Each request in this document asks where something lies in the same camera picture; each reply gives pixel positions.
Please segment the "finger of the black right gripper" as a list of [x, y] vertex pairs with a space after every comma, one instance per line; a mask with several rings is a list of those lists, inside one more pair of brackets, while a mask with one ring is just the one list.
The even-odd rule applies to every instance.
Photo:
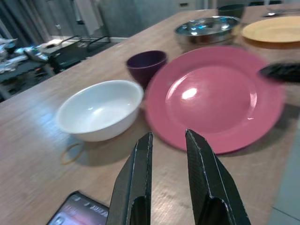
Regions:
[[300, 62], [272, 63], [261, 68], [258, 75], [279, 82], [300, 83]]

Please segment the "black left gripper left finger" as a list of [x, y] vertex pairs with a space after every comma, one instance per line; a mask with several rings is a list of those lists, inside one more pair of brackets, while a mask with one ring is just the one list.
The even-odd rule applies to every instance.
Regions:
[[105, 225], [150, 225], [153, 134], [135, 144], [119, 172]]

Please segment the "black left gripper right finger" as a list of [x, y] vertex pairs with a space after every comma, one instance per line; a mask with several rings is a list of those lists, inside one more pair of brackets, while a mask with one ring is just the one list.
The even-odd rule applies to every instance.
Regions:
[[185, 137], [195, 225], [251, 225], [231, 174], [207, 140], [191, 129]]

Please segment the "yellow round plate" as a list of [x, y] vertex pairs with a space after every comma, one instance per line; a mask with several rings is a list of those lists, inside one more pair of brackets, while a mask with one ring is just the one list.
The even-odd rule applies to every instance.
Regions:
[[262, 43], [300, 43], [300, 16], [257, 21], [245, 26], [241, 34], [244, 38]]

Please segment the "silver spoon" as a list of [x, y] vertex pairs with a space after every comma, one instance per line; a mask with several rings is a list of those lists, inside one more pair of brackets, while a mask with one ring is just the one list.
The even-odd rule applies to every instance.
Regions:
[[263, 15], [263, 17], [275, 17], [284, 15], [286, 13], [300, 12], [300, 8], [291, 8], [291, 9], [272, 9], [268, 8], [268, 12]]

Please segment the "black smartphone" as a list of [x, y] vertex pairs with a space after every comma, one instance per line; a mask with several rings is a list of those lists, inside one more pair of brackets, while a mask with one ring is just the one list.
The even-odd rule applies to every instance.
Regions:
[[46, 225], [105, 225], [108, 213], [108, 206], [80, 191], [74, 191]]

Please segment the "pink round plate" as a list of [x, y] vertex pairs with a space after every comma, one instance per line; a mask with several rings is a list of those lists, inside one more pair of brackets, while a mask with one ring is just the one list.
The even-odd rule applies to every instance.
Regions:
[[259, 75], [266, 61], [238, 47], [187, 52], [166, 64], [146, 90], [146, 118], [167, 144], [186, 150], [185, 131], [200, 134], [217, 154], [244, 148], [278, 121], [283, 85]]

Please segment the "tan rubber band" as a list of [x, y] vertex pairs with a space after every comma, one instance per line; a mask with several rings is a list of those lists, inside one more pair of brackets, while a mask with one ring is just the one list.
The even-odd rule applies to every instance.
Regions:
[[78, 151], [78, 153], [74, 157], [72, 157], [70, 159], [66, 158], [66, 155], [70, 152], [70, 150], [72, 150], [74, 147], [77, 147], [77, 146], [81, 147], [82, 144], [81, 143], [71, 144], [68, 147], [66, 147], [66, 149], [62, 152], [62, 154], [60, 156], [60, 163], [62, 165], [71, 164], [71, 163], [75, 162], [76, 160], [78, 160], [81, 157], [82, 153], [84, 152], [84, 150], [82, 149], [82, 147], [80, 148], [80, 150]]

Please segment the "dark green cup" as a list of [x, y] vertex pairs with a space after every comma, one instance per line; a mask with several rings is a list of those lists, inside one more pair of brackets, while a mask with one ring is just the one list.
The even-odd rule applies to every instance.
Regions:
[[245, 5], [243, 4], [224, 5], [217, 8], [217, 13], [219, 16], [232, 16], [239, 19], [242, 18], [244, 11]]

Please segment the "white ceramic bowl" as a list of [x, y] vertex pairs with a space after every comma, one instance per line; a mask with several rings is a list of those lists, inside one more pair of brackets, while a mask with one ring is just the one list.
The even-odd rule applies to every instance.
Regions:
[[143, 96], [142, 86], [133, 81], [97, 83], [67, 99], [57, 111], [56, 124], [82, 141], [105, 141], [134, 123]]

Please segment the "shiny steel bowl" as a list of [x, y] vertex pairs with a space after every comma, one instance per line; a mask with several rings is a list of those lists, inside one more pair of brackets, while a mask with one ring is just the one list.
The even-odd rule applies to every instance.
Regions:
[[240, 28], [240, 19], [234, 16], [211, 16], [190, 20], [174, 33], [181, 45], [209, 45], [233, 39]]

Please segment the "dark purple cup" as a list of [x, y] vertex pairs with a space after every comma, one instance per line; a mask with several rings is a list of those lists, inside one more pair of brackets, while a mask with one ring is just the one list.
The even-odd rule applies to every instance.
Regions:
[[131, 76], [144, 88], [147, 88], [152, 77], [167, 63], [167, 54], [152, 50], [141, 52], [129, 58], [126, 67]]

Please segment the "black low cart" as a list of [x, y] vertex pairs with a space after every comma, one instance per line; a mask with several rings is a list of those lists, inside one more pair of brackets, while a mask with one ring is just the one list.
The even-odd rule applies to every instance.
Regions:
[[48, 56], [53, 72], [58, 74], [113, 45], [109, 37], [72, 36], [64, 40], [53, 39], [42, 46], [41, 51]]

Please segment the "cluttered side table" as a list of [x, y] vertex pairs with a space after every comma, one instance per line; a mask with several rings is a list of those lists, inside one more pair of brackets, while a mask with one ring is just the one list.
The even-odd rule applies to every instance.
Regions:
[[7, 100], [12, 97], [2, 84], [5, 80], [31, 72], [36, 68], [43, 68], [47, 75], [54, 76], [50, 57], [45, 53], [46, 44], [18, 48], [17, 41], [17, 38], [0, 37], [0, 99]]

